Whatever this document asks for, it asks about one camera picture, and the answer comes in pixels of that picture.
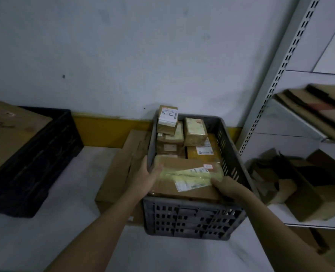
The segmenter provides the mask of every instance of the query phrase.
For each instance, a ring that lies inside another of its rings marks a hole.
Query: right hand
[[[244,187],[242,184],[236,182],[231,177],[224,177],[222,181],[218,181],[215,178],[212,178],[210,182],[218,188],[218,190],[225,196],[228,196],[230,198],[236,199],[239,195],[241,195],[245,190],[247,190],[246,187]]]

